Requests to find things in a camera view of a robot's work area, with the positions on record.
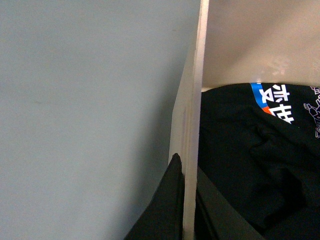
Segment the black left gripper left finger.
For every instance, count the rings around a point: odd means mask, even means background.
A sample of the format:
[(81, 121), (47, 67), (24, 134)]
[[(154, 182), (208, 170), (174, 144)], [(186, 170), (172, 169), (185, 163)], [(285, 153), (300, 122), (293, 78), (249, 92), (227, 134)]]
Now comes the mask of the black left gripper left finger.
[(183, 238), (184, 175), (175, 153), (149, 203), (126, 240), (181, 240)]

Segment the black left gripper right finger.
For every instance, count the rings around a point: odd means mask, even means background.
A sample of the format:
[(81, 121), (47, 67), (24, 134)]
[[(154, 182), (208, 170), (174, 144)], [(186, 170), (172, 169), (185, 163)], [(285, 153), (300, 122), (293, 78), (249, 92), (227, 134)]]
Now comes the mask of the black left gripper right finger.
[(263, 240), (224, 198), (206, 174), (197, 169), (194, 220), (197, 240)]

